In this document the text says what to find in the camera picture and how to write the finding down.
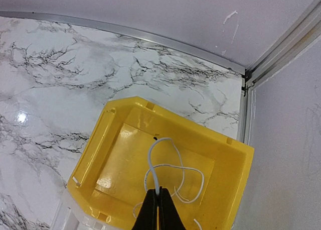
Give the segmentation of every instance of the marble surface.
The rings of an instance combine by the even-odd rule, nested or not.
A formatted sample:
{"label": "marble surface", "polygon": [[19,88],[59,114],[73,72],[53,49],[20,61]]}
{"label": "marble surface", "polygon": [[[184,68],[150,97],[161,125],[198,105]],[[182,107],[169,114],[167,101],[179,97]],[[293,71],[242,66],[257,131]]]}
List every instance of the marble surface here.
{"label": "marble surface", "polygon": [[0,17],[0,230],[49,229],[107,101],[138,95],[236,138],[241,84],[154,43]]}

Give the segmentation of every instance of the yellow plastic container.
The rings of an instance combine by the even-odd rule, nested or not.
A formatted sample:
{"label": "yellow plastic container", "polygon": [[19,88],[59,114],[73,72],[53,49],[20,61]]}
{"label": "yellow plastic container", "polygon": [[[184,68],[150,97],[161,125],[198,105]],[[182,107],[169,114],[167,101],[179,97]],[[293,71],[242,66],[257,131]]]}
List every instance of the yellow plastic container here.
{"label": "yellow plastic container", "polygon": [[[230,229],[250,171],[254,149],[214,132],[139,97],[110,101],[68,181],[68,190],[83,211],[111,226],[131,229],[133,207],[145,197],[143,179],[149,169],[147,153],[154,137],[171,137],[184,166],[205,176],[197,201],[184,204],[173,197],[187,229]],[[170,142],[152,152],[153,165],[180,165]],[[173,192],[182,170],[156,169],[159,184]],[[201,184],[199,173],[186,170],[180,194],[193,199]],[[154,188],[151,174],[148,188]]]}

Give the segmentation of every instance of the white scratch mark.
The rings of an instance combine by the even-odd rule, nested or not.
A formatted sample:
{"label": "white scratch mark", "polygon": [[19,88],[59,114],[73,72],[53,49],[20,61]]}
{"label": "white scratch mark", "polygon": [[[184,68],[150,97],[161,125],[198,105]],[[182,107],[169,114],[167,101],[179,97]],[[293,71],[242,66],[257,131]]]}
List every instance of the white scratch mark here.
{"label": "white scratch mark", "polygon": [[233,39],[232,39],[231,44],[233,44],[233,42],[234,42],[234,38],[235,38],[235,35],[236,35],[236,32],[237,32],[238,29],[239,29],[239,20],[237,20],[237,25],[236,25],[236,28],[235,28],[235,31],[234,31],[234,34],[233,34]]}
{"label": "white scratch mark", "polygon": [[229,20],[234,14],[237,14],[237,11],[234,11],[234,12],[232,12],[230,15],[228,15],[226,18],[225,18],[225,20],[224,20],[224,22],[223,22],[223,25],[227,22],[227,20]]}

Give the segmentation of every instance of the white marble countertop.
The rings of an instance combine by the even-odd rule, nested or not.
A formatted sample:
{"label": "white marble countertop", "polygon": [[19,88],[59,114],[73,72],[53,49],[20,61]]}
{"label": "white marble countertop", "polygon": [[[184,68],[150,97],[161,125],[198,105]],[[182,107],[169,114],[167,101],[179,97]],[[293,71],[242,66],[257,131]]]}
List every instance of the white marble countertop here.
{"label": "white marble countertop", "polygon": [[49,229],[107,101],[137,95],[236,138],[241,84],[154,43],[0,17],[0,230]]}

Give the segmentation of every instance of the white cable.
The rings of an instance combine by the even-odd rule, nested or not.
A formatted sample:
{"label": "white cable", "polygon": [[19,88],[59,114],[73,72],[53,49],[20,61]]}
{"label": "white cable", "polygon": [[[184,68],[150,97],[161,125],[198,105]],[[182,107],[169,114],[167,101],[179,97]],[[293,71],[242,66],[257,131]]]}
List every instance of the white cable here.
{"label": "white cable", "polygon": [[[178,156],[179,156],[179,159],[180,159],[180,163],[181,163],[181,166],[175,166],[175,165],[172,165],[172,164],[158,164],[158,165],[155,165],[153,166],[152,163],[151,163],[151,152],[153,150],[153,148],[155,147],[155,145],[157,145],[159,142],[162,142],[162,141],[171,141],[172,145],[174,146]],[[158,177],[157,177],[157,174],[156,174],[156,171],[155,171],[155,168],[157,167],[160,167],[160,166],[169,166],[169,167],[173,167],[173,168],[178,168],[178,169],[182,169],[183,171],[183,177],[182,177],[182,181],[181,181],[181,184],[180,186],[178,187],[178,189],[176,190],[176,187],[174,186],[174,193],[171,195],[171,197],[173,197],[174,195],[177,196],[177,198],[183,202],[183,203],[192,203],[194,201],[196,201],[199,196],[201,195],[201,192],[203,190],[203,187],[204,187],[204,174],[196,169],[196,168],[193,168],[193,167],[185,167],[183,166],[183,162],[182,162],[182,158],[181,158],[181,154],[180,152],[178,151],[177,147],[175,146],[172,138],[169,138],[169,137],[166,137],[166,138],[161,138],[161,139],[158,139],[156,140],[152,146],[150,147],[149,151],[148,151],[148,165],[149,165],[149,170],[146,172],[145,174],[145,178],[144,178],[144,188],[145,188],[145,192],[147,192],[147,177],[148,177],[148,174],[151,172],[152,173],[152,176],[153,176],[153,180],[154,180],[154,185],[155,185],[155,191],[156,191],[156,195],[158,196],[159,195],[159,182],[158,182]],[[192,200],[188,200],[184,197],[182,197],[179,193],[183,183],[184,183],[184,180],[185,180],[185,171],[184,170],[192,170],[192,171],[197,171],[200,173],[200,175],[202,176],[202,183],[201,183],[201,187],[200,187],[200,190],[198,192],[198,194],[196,195],[196,197]],[[133,208],[133,211],[132,211],[132,214],[135,218],[137,218],[136,214],[135,214],[135,210],[136,208],[139,206],[139,205],[142,205],[142,202],[136,204]],[[194,222],[198,225],[198,227],[200,228],[200,230],[202,230],[202,227],[200,225],[200,223],[194,219]]]}

